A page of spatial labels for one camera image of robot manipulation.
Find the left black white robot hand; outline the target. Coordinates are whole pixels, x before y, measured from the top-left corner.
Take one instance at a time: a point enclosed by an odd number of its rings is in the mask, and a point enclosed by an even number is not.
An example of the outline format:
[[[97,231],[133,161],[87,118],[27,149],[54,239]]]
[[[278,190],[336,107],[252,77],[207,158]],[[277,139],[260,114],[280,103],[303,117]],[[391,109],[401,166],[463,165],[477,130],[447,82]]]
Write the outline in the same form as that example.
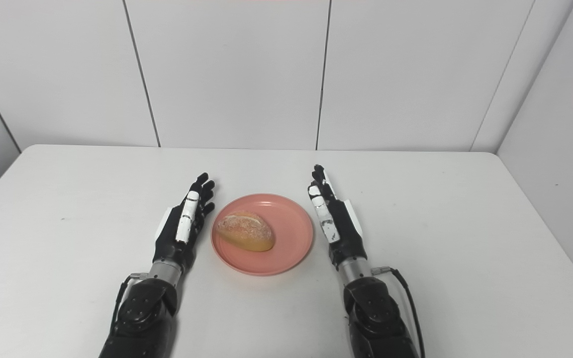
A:
[[[207,216],[215,209],[215,183],[209,174],[202,173],[191,184],[184,199],[162,220],[162,228],[155,242],[153,263],[173,263],[182,272],[193,267],[195,246]]]

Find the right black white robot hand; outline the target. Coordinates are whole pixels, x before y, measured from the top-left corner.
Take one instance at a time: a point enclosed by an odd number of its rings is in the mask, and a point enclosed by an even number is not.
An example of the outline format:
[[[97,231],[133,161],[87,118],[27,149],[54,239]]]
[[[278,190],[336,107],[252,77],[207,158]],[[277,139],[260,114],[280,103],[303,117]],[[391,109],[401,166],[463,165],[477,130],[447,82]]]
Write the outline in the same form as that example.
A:
[[[314,165],[311,175],[307,192],[328,242],[328,256],[333,267],[340,270],[347,260],[367,259],[361,227],[352,205],[336,197],[322,165]]]

